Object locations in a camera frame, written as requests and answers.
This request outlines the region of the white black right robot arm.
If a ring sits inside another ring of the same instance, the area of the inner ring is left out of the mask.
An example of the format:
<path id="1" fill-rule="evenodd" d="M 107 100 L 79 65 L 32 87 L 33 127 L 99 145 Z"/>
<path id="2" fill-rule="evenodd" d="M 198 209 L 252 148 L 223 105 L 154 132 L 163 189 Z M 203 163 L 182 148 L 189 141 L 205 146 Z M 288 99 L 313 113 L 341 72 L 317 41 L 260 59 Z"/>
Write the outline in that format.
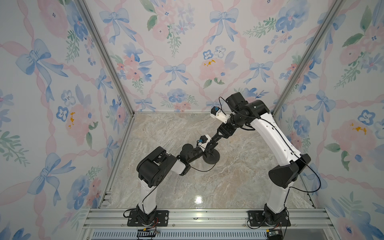
<path id="1" fill-rule="evenodd" d="M 270 226 L 277 225 L 288 218 L 286 201 L 289 191 L 293 189 L 299 174 L 309 166 L 311 157 L 302 154 L 291 144 L 263 101 L 249 103 L 241 93 L 235 93 L 225 102 L 231 110 L 230 114 L 226 114 L 221 106 L 211 109 L 211 117 L 220 120 L 222 124 L 205 151 L 212 153 L 220 139 L 231 137 L 237 129 L 257 131 L 260 134 L 278 162 L 268 173 L 272 187 L 269 200 L 264 206 L 264 222 Z"/>

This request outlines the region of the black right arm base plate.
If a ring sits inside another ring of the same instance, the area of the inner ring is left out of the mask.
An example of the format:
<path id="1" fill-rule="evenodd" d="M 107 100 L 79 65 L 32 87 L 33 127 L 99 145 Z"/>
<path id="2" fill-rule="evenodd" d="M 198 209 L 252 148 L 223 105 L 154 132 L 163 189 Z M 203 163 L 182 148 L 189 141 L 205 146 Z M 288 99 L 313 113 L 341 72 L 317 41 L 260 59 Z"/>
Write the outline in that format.
<path id="1" fill-rule="evenodd" d="M 256 227 L 290 227 L 291 222 L 286 210 L 283 210 L 279 214 L 274 214 L 269 211 L 254 210 L 247 211 L 248 214 L 248 226 L 251 228 Z"/>

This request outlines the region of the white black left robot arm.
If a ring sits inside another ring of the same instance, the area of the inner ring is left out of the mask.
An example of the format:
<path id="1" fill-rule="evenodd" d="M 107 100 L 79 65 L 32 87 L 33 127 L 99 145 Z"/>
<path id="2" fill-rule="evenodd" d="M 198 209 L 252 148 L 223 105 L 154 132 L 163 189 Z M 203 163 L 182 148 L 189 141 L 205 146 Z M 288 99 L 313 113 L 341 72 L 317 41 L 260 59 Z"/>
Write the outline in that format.
<path id="1" fill-rule="evenodd" d="M 192 169 L 191 163 L 202 158 L 205 163 L 214 166 L 220 160 L 220 153 L 215 148 L 204 146 L 198 141 L 197 146 L 185 144 L 179 155 L 169 154 L 164 148 L 157 147 L 137 166 L 141 183 L 141 193 L 136 206 L 139 222 L 151 225 L 156 220 L 157 188 L 169 172 L 184 176 Z"/>

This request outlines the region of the black round microphone stand base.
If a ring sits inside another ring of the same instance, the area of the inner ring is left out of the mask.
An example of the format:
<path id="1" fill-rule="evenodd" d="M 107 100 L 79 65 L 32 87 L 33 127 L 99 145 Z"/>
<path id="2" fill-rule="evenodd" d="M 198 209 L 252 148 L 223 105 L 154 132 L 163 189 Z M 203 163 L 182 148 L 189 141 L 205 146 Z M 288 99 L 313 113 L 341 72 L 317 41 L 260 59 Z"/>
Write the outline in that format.
<path id="1" fill-rule="evenodd" d="M 215 165 L 220 160 L 220 153 L 216 149 L 213 149 L 209 153 L 203 155 L 203 160 L 209 165 Z"/>

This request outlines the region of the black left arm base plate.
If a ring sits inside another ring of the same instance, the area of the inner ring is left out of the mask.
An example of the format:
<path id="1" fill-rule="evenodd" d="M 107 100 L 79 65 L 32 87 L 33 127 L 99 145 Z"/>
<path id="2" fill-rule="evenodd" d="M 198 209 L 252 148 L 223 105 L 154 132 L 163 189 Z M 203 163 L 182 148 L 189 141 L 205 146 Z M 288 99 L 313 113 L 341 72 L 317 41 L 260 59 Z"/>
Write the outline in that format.
<path id="1" fill-rule="evenodd" d="M 169 211 L 154 210 L 149 215 L 141 210 L 131 211 L 128 218 L 128 227 L 167 227 L 169 221 Z"/>

